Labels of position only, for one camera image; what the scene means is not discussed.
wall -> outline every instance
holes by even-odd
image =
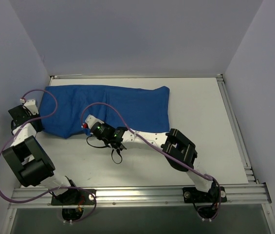
[[[227,89],[275,213],[275,1],[264,0],[226,73]]]
[[[10,3],[0,0],[0,148],[10,136],[8,110],[19,104],[19,98],[33,88],[43,88],[47,72],[17,18]],[[15,177],[5,161],[0,161],[0,186],[11,195]],[[0,198],[0,230],[8,203]]]
[[[51,75],[215,76],[261,0],[10,0]]]

aluminum frame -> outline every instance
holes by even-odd
[[[186,76],[85,76],[85,75],[60,75],[52,76],[53,79],[58,78],[167,78],[178,77],[185,78]],[[256,180],[251,163],[246,152],[241,131],[233,112],[228,93],[225,87],[222,76],[217,77],[220,93],[226,108],[226,112],[235,136],[241,160],[249,181],[245,185],[225,185],[228,202],[223,205],[236,204],[261,204],[271,234],[275,234],[275,217],[271,208],[271,199],[268,189],[265,184],[259,184]],[[149,207],[149,206],[191,206],[183,202],[182,188],[187,186],[164,186],[164,187],[111,187],[111,188],[95,188],[97,190],[97,207]],[[14,189],[12,198],[25,200],[42,192],[46,191],[43,188],[18,188]],[[45,195],[33,202],[24,204],[11,203],[8,209],[8,214],[3,225],[3,234],[9,234],[17,209],[32,209],[32,208],[59,208],[51,206],[51,195]],[[75,206],[64,206],[65,208],[74,208]]]

blue fabric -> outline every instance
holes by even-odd
[[[116,108],[135,130],[151,133],[170,130],[169,88],[165,86],[155,90],[106,85],[63,85],[48,86],[45,89],[56,97],[58,109],[53,116],[42,120],[44,131],[62,138],[82,132],[81,113],[94,102],[105,102]],[[54,108],[53,98],[45,94],[39,109],[41,116],[48,115]],[[115,128],[124,126],[118,115],[107,106],[90,107],[84,114],[84,120],[89,114]]]

white table surface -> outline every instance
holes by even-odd
[[[220,90],[215,78],[79,78],[54,79],[51,86],[103,84],[131,88],[170,88],[170,127],[196,144],[198,160],[220,184],[247,184]],[[56,171],[80,187],[193,185],[186,173],[173,169],[152,150],[126,150],[123,162],[113,163],[110,149],[87,145],[85,135],[61,139],[38,133],[37,140]],[[98,140],[92,144],[100,145]]]

screw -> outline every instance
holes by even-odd
[[[226,197],[225,191],[221,191],[221,192],[220,192],[220,196],[221,196],[222,198]]]
[[[93,200],[94,200],[94,197],[93,197],[91,194],[89,195],[89,200],[90,200],[90,201],[93,201]]]
[[[190,192],[185,192],[184,197],[187,198],[187,199],[190,198]]]

